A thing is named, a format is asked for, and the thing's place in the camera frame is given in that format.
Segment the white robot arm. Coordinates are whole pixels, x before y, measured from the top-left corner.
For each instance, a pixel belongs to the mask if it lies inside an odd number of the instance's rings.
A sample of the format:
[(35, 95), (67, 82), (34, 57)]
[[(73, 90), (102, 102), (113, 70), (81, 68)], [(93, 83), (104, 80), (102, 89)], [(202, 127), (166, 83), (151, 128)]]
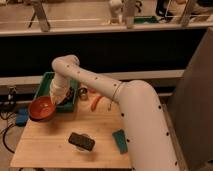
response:
[(133, 171), (181, 171), (165, 115), (154, 88), (142, 80), (121, 82), (79, 67), (75, 55), (57, 57), (50, 85), (58, 104), (75, 79), (119, 105)]

